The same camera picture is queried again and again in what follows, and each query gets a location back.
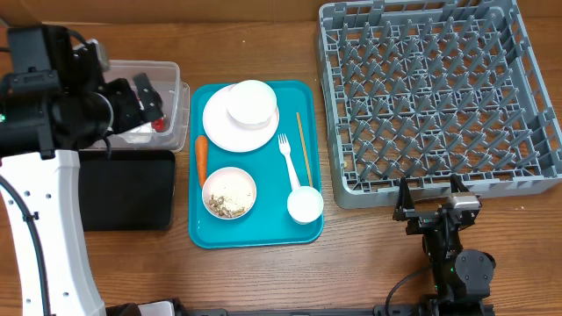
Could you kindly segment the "pink bowl with food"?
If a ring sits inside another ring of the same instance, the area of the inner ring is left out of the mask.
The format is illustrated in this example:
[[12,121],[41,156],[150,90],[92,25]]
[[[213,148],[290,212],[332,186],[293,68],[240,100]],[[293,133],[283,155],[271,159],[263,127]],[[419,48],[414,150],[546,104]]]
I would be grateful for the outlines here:
[[244,217],[256,203],[257,187],[243,169],[225,167],[209,175],[202,187],[202,201],[215,218],[235,220]]

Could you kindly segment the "red ketchup packet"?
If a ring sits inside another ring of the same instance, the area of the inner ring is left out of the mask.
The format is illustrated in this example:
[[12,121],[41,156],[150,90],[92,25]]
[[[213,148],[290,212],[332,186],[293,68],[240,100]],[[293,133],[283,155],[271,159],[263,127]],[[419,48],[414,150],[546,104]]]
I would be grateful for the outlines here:
[[141,126],[138,127],[138,133],[163,133],[164,130],[165,130],[165,124],[164,124],[164,121],[165,121],[165,118],[166,118],[165,114],[163,114],[159,119],[157,119],[155,121],[148,122],[146,120],[144,105],[143,105],[143,103],[141,102],[140,99],[138,99],[138,101],[139,101],[139,104],[140,104],[140,109],[142,111],[142,114],[140,116],[145,121],[144,125],[141,125]]

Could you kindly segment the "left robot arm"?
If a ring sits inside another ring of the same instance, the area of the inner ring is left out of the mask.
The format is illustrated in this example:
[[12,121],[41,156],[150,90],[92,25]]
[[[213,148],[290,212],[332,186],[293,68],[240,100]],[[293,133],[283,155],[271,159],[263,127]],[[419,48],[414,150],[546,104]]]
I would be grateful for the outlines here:
[[81,220],[81,150],[160,119],[147,75],[107,82],[102,46],[60,25],[11,28],[1,81],[1,196],[25,315],[138,315],[107,306],[93,280]]

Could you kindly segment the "white plastic cup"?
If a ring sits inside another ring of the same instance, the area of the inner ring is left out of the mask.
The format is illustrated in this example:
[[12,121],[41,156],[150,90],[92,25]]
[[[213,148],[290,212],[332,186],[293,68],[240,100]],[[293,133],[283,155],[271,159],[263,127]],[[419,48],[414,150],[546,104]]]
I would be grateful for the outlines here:
[[323,213],[324,201],[321,193],[313,187],[301,186],[287,198],[287,210],[292,219],[301,225],[317,220]]

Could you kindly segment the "orange carrot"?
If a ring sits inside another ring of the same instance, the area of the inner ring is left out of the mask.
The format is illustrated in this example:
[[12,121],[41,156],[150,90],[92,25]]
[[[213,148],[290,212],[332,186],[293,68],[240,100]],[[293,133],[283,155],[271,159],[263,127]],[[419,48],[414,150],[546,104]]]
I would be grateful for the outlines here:
[[208,148],[209,144],[206,136],[199,135],[195,141],[195,155],[200,187],[205,185],[207,178]]

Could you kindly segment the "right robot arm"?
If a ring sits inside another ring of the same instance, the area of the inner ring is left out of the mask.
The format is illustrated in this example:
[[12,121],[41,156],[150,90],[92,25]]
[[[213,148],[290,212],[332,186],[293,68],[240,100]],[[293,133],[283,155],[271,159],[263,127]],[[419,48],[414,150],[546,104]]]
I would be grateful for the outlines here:
[[[398,200],[393,219],[407,223],[406,234],[422,236],[422,248],[429,258],[429,266],[404,277],[385,299],[386,315],[493,315],[494,308],[485,305],[490,296],[490,283],[496,262],[486,253],[465,249],[459,232],[475,223],[482,204],[457,175],[450,177],[451,194],[447,202],[434,212],[418,212],[407,185],[400,179]],[[416,305],[392,307],[393,294],[407,281],[431,271],[436,293],[424,295]]]

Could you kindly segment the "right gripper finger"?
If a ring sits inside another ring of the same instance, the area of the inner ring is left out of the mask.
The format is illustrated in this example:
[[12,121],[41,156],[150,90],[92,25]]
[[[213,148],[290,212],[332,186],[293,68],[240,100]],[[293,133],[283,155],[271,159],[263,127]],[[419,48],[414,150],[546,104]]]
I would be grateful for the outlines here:
[[393,219],[408,219],[415,212],[414,201],[411,197],[407,179],[400,179],[399,195],[393,211]]
[[457,174],[450,176],[450,189],[452,193],[466,193],[469,189],[463,184],[462,177]]

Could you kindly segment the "white napkin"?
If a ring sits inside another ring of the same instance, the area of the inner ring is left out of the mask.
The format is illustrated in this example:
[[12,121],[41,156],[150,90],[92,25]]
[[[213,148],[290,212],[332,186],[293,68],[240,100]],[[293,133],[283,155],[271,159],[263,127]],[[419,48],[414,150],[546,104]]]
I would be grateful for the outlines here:
[[155,129],[152,125],[150,123],[146,123],[142,126],[135,127],[128,132],[121,133],[118,137],[129,144],[145,144],[152,140],[154,133]]

